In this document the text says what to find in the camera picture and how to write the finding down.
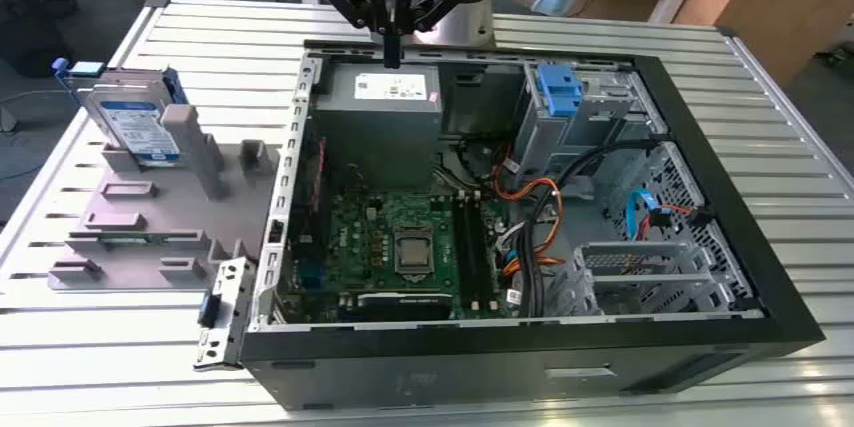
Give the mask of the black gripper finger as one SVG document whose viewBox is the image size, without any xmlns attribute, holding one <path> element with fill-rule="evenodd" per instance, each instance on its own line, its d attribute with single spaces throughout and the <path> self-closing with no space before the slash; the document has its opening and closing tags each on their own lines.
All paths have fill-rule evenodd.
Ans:
<svg viewBox="0 0 854 427">
<path fill-rule="evenodd" d="M 383 65 L 395 68 L 395 30 L 386 0 L 327 0 L 357 29 L 367 28 L 379 35 Z"/>
<path fill-rule="evenodd" d="M 401 67 L 403 37 L 430 32 L 463 0 L 422 0 L 415 7 L 395 0 L 395 29 L 393 40 L 393 68 Z"/>
</svg>

